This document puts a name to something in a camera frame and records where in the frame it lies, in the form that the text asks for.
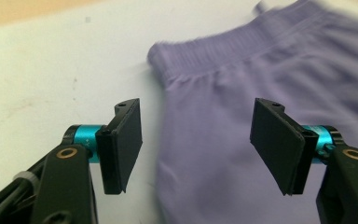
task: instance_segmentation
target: screw hole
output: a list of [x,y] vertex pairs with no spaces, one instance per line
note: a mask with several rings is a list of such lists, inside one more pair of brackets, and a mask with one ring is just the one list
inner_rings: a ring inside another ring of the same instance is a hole
[[354,149],[344,149],[342,151],[347,157],[352,158],[354,160],[358,160],[358,151]]
[[71,157],[75,156],[76,153],[77,153],[76,148],[68,147],[66,149],[60,150],[57,153],[57,157],[60,158],[60,159],[68,159],[68,158],[71,158]]
[[43,224],[70,224],[72,223],[71,213],[68,211],[59,211],[48,216]]
[[111,132],[109,129],[103,130],[103,134],[110,134]]

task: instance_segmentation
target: lavender pants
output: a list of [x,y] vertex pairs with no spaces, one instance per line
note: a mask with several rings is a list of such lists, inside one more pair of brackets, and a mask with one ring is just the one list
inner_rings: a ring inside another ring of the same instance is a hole
[[267,11],[234,30],[148,60],[163,83],[157,191],[169,224],[315,224],[324,166],[305,193],[282,196],[250,144],[255,97],[301,124],[339,129],[358,147],[358,21],[310,1]]

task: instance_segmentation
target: metal pivot joint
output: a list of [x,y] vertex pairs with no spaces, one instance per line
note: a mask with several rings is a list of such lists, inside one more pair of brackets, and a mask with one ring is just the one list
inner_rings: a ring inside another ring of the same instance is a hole
[[89,162],[106,194],[126,190],[142,145],[139,99],[115,106],[107,125],[73,125],[62,142],[0,191],[0,224],[98,223]]
[[321,223],[358,223],[358,148],[337,129],[301,126],[283,105],[256,98],[250,139],[283,194],[302,194],[312,160],[326,164],[316,200]]

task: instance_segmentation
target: white tabletop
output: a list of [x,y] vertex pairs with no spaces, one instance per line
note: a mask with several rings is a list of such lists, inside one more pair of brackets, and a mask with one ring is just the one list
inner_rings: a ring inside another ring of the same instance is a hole
[[[141,98],[144,144],[128,192],[103,194],[100,223],[164,223],[154,189],[164,94],[146,62],[159,40],[183,41],[250,21],[258,0],[0,1],[0,189],[55,148],[72,124],[107,124]],[[293,0],[265,0],[267,7]],[[330,0],[358,17],[358,0]]]

